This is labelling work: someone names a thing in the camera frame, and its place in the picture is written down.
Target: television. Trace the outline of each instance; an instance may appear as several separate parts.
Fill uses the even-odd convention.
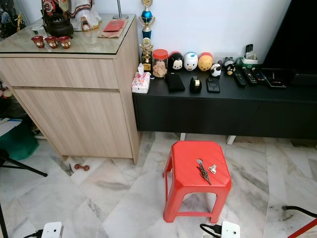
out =
[[[315,1],[292,0],[262,68],[283,71],[291,84],[317,86]]]

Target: white wall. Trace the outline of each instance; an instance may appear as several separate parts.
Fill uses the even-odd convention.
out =
[[[41,0],[20,0],[30,22],[41,17]],[[154,0],[154,48],[243,55],[254,44],[262,62],[291,0]],[[121,0],[122,13],[141,15],[140,0]],[[116,0],[95,0],[99,13],[117,13]],[[138,29],[142,39],[141,26]]]

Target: marble floor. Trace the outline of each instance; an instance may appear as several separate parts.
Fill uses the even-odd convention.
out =
[[[9,237],[22,238],[47,222],[64,224],[63,238],[201,238],[202,217],[177,217],[166,223],[162,171],[174,133],[144,132],[137,165],[127,159],[72,158],[63,161],[40,140],[23,163],[49,174],[1,168],[0,202]],[[294,147],[287,139],[187,134],[186,140],[211,140],[222,146],[232,189],[219,224],[241,227],[241,238],[285,238],[311,217],[282,211],[295,205],[317,212],[317,150]],[[75,170],[76,163],[90,170]],[[183,211],[211,209],[214,196],[186,196]],[[317,228],[301,237],[317,237]]]

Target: black cable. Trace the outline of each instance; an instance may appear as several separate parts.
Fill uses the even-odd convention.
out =
[[[42,233],[43,233],[43,230],[38,230],[37,232],[31,234],[31,235],[28,235],[24,238],[29,238],[29,237],[36,237],[36,238],[41,238],[42,236]]]
[[[297,207],[297,206],[282,206],[282,209],[284,211],[286,211],[286,210],[297,210],[297,211],[300,211],[302,213],[305,213],[306,215],[309,215],[311,217],[317,218],[317,214],[316,213],[312,213],[312,212],[307,211],[307,210],[305,210],[304,208],[301,208],[301,207]]]
[[[209,229],[214,230],[216,233],[221,234],[221,226],[220,226],[220,225],[210,226],[210,225],[207,225],[207,224],[200,224],[199,226],[200,226],[200,228],[201,228],[203,231],[207,232],[208,234],[210,234],[210,235],[212,235],[212,236],[214,236],[214,237],[216,237],[216,238],[220,238],[220,237],[221,237],[220,235],[216,235],[216,234],[212,233],[211,231],[208,231],[208,230],[205,228],[205,227],[208,227]]]

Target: small red cup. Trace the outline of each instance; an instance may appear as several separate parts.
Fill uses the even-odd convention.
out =
[[[34,42],[34,44],[38,48],[43,48],[44,47],[43,36],[34,36],[34,37],[31,38],[31,40]]]
[[[56,36],[47,36],[45,38],[45,40],[52,49],[55,49],[57,47],[57,37]]]
[[[59,40],[61,46],[63,46],[65,49],[68,49],[70,47],[69,36],[61,36],[61,37],[59,37],[58,40]]]

